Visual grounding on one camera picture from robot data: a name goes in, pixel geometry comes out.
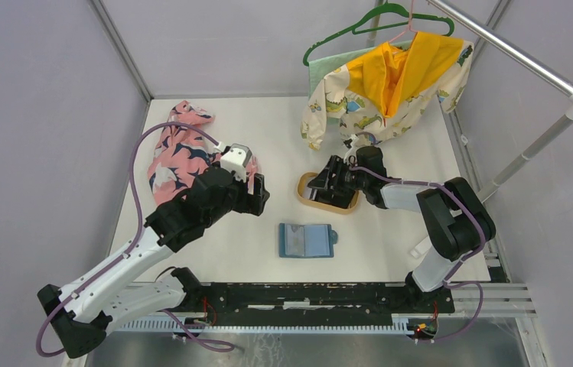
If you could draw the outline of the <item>oval wooden tray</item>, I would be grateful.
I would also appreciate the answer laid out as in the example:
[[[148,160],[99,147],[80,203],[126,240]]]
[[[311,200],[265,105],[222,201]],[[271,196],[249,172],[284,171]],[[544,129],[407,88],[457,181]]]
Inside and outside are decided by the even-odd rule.
[[[301,204],[341,215],[351,214],[358,207],[360,196],[357,191],[350,196],[310,188],[308,184],[316,176],[314,172],[307,172],[300,176],[296,192]]]

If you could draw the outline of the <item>blue leather card holder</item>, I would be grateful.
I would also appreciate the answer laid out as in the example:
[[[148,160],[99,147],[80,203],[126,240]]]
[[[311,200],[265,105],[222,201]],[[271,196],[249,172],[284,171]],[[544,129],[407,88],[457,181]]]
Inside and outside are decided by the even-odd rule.
[[[278,225],[280,258],[333,258],[338,234],[330,224]]]

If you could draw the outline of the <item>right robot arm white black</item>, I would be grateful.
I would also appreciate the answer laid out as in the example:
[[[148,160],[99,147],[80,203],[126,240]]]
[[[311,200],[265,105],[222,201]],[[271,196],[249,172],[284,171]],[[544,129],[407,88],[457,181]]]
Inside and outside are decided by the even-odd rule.
[[[347,159],[330,157],[307,187],[311,199],[326,206],[347,209],[362,193],[379,209],[422,215],[431,245],[422,262],[406,275],[403,292],[405,305],[414,312],[430,307],[437,291],[496,235],[493,220],[463,177],[440,184],[390,177],[382,150],[375,146],[358,148]]]

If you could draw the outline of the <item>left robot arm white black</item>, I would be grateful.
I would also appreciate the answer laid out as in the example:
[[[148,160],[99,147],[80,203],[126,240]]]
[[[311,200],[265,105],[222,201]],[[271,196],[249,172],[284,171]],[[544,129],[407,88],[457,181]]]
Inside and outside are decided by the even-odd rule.
[[[114,330],[139,317],[177,306],[187,312],[196,310],[202,291],[193,275],[186,280],[172,275],[136,291],[126,287],[152,266],[201,238],[227,213],[260,216],[269,197],[262,174],[255,174],[249,186],[222,167],[207,168],[196,176],[191,188],[140,220],[134,237],[115,254],[69,284],[47,284],[38,291],[37,298],[47,315],[37,335],[39,355],[50,355],[41,345],[49,326],[63,346],[61,352],[75,359],[92,352]]]

